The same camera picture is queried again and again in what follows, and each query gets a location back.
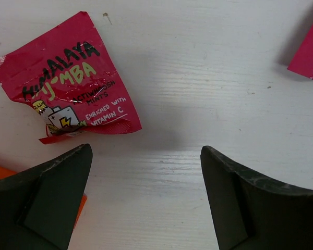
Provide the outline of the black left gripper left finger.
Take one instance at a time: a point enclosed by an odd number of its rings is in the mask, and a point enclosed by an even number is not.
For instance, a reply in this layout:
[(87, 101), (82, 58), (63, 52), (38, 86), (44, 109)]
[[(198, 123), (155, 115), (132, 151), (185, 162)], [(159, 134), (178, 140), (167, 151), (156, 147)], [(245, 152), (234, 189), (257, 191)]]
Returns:
[(82, 144), (19, 173), (0, 167), (0, 249), (68, 249), (92, 159)]

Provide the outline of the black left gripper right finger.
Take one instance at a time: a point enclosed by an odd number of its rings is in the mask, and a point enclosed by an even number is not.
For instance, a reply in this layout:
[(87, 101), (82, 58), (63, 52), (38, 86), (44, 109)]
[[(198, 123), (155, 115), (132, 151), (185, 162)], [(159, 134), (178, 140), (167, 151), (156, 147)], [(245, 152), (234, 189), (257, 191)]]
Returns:
[(313, 249), (313, 190), (261, 174), (211, 146), (200, 159), (219, 249)]

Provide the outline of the pink mints packet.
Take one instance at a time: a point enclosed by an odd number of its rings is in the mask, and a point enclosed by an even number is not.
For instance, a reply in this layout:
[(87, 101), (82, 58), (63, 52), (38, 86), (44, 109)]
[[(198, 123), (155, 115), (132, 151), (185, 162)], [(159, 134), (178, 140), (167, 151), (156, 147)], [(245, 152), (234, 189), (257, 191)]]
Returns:
[(43, 144), (83, 132), (117, 135), (141, 129), (128, 91), (85, 11), (0, 57), (0, 85), (11, 101), (42, 117)]

